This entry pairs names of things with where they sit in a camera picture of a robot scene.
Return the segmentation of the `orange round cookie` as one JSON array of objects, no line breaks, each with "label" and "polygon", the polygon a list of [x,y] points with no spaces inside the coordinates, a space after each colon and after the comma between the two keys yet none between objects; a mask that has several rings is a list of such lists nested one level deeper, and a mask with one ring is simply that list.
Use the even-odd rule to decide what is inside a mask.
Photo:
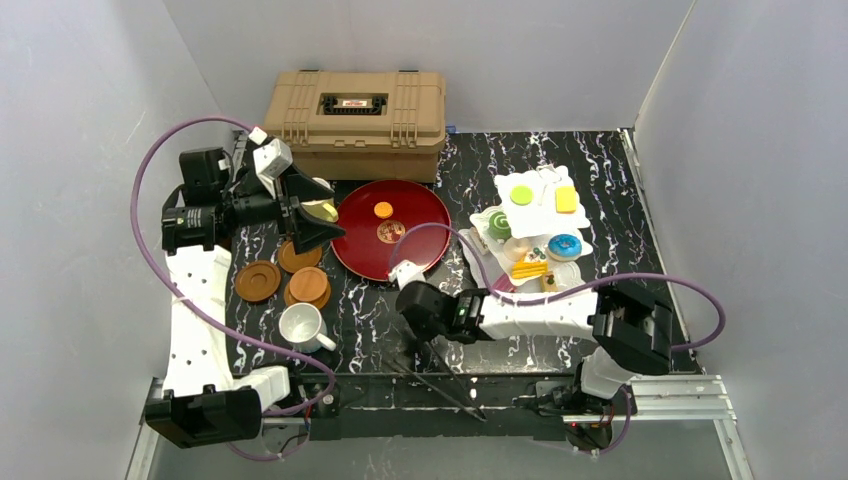
[{"label": "orange round cookie", "polygon": [[389,219],[394,213],[394,208],[391,203],[381,201],[374,205],[373,213],[377,218]]}]

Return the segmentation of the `pink rectangular cake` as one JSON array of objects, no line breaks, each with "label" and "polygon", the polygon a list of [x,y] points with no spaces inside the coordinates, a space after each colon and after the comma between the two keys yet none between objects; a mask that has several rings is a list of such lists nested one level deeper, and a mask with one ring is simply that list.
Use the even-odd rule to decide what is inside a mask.
[{"label": "pink rectangular cake", "polygon": [[502,274],[498,277],[492,284],[492,287],[496,291],[507,293],[512,293],[516,289],[515,285],[511,281],[511,277],[507,274]]}]

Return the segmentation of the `black tongs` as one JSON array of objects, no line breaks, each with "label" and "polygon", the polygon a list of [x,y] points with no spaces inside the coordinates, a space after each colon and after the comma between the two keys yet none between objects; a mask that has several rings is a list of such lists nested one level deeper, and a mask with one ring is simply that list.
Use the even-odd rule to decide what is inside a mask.
[{"label": "black tongs", "polygon": [[467,385],[447,365],[432,343],[426,340],[416,340],[415,350],[422,359],[433,362],[436,367],[435,372],[419,372],[415,368],[415,365],[407,366],[396,357],[389,357],[382,360],[382,365],[393,373],[411,376],[428,389],[440,395],[451,406],[456,407],[479,422],[486,423],[488,417],[476,400],[470,395]]}]

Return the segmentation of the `white triangular cake slice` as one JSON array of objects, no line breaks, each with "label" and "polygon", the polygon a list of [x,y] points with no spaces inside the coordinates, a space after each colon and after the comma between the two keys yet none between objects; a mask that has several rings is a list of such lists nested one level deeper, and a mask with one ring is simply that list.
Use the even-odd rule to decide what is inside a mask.
[{"label": "white triangular cake slice", "polygon": [[471,239],[472,243],[474,244],[476,250],[479,252],[479,254],[481,256],[485,256],[485,255],[488,255],[490,253],[490,250],[489,250],[486,242],[483,240],[479,230],[476,227],[471,227],[469,229],[469,236],[470,236],[470,239]]}]

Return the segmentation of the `yellow triangular cake slice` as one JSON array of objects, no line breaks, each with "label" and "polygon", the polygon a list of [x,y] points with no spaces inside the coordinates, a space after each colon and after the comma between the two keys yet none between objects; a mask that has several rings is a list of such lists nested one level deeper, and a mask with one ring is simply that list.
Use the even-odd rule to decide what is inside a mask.
[{"label": "yellow triangular cake slice", "polygon": [[547,259],[542,256],[530,260],[521,260],[512,266],[510,277],[514,280],[540,276],[548,271]]}]

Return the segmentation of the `white round cake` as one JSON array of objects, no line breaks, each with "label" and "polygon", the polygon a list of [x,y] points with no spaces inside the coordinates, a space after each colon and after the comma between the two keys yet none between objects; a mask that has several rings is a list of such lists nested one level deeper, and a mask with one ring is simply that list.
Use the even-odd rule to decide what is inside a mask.
[{"label": "white round cake", "polygon": [[531,242],[527,238],[511,237],[503,245],[503,254],[511,262],[520,262],[531,250],[531,247]]}]

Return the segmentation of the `yellow rectangular cake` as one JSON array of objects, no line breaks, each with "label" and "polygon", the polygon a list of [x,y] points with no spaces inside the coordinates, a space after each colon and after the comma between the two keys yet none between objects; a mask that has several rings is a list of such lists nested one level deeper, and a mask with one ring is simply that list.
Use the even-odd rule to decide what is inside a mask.
[{"label": "yellow rectangular cake", "polygon": [[556,276],[553,272],[548,271],[544,273],[539,280],[542,292],[556,293],[559,291]]}]

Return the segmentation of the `white three-tier cake stand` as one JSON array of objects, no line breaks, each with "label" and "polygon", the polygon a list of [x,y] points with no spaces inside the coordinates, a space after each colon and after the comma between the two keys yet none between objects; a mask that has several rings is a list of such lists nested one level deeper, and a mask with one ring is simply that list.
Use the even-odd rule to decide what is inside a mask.
[{"label": "white three-tier cake stand", "polygon": [[[533,189],[534,199],[529,205],[518,206],[510,201],[510,190],[517,185],[527,185]],[[480,212],[471,214],[469,217],[471,227],[476,227],[479,230],[490,253],[481,256],[476,250],[469,236],[471,227],[460,231],[460,236],[470,242],[469,245],[462,245],[461,249],[477,286],[482,287],[485,281],[489,281],[492,285],[502,274],[510,276],[512,266],[516,263],[509,261],[504,256],[503,245],[505,241],[495,240],[488,235],[488,217],[496,211],[503,211],[506,214],[512,237],[527,238],[531,242],[531,250],[523,260],[542,256],[547,259],[548,271],[555,274],[559,291],[583,283],[582,273],[577,261],[589,256],[593,252],[593,246],[583,238],[583,233],[590,227],[590,221],[577,189],[579,198],[577,212],[563,215],[555,211],[555,189],[559,186],[569,185],[576,189],[576,183],[570,176],[569,169],[565,166],[553,166],[551,164],[524,172],[515,172],[508,175],[498,174],[494,177],[498,202]],[[582,254],[579,258],[574,261],[559,262],[552,260],[547,255],[548,240],[558,234],[575,235],[581,240]],[[542,275],[521,280],[511,278],[516,287],[514,292],[540,292],[539,278]]]}]

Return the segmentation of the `blue frosted donut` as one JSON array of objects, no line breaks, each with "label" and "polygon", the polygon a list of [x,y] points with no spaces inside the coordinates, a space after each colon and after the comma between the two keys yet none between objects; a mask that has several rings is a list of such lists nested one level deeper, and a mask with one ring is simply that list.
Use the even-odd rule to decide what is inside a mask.
[{"label": "blue frosted donut", "polygon": [[558,234],[552,236],[547,243],[547,255],[555,261],[569,262],[579,258],[582,254],[581,240],[571,234]]}]

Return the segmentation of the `green round macaron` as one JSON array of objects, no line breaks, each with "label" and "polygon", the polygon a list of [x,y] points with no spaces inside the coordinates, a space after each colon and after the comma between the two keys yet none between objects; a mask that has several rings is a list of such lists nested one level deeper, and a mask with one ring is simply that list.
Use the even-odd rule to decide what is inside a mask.
[{"label": "green round macaron", "polygon": [[534,199],[534,191],[527,185],[517,185],[510,190],[510,201],[518,206],[529,205]]}]

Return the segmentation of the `orange square cake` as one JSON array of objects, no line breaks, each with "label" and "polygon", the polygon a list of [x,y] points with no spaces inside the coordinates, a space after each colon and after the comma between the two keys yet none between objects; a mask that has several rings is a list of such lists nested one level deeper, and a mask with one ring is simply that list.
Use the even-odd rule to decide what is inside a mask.
[{"label": "orange square cake", "polygon": [[570,215],[577,212],[579,198],[574,186],[559,186],[554,192],[555,211],[558,214]]}]

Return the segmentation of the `pale yellow mug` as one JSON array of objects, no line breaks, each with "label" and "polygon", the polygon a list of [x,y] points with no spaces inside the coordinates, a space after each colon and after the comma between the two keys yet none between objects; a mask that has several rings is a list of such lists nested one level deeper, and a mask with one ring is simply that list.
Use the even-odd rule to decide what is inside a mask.
[{"label": "pale yellow mug", "polygon": [[307,213],[315,218],[331,223],[336,223],[339,219],[332,197],[323,200],[302,202],[301,205]]}]

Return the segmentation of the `dark brown coaster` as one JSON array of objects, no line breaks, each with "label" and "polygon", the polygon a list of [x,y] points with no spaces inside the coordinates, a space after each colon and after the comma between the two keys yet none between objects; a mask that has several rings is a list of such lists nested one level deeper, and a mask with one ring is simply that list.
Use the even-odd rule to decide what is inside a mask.
[{"label": "dark brown coaster", "polygon": [[257,260],[240,269],[234,288],[248,302],[262,302],[272,297],[282,281],[280,269],[271,261]]}]

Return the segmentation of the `round red tray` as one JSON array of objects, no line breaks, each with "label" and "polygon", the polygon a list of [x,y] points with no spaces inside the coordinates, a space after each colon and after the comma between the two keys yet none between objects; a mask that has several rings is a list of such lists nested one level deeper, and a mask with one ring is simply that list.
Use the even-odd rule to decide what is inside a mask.
[{"label": "round red tray", "polygon": [[[375,204],[386,201],[394,213],[377,218]],[[337,206],[338,225],[346,235],[332,241],[340,263],[351,272],[384,282],[398,262],[409,260],[427,270],[446,252],[451,224],[444,202],[427,187],[405,180],[380,180],[355,188]]]}]

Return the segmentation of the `white mug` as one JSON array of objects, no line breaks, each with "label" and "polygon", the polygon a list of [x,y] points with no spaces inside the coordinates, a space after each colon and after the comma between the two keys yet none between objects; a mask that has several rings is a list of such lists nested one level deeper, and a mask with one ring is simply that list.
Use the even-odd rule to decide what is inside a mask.
[{"label": "white mug", "polygon": [[319,350],[335,351],[337,348],[336,342],[328,336],[320,310],[310,303],[288,306],[282,312],[278,324],[283,339],[297,352],[311,354]]}]

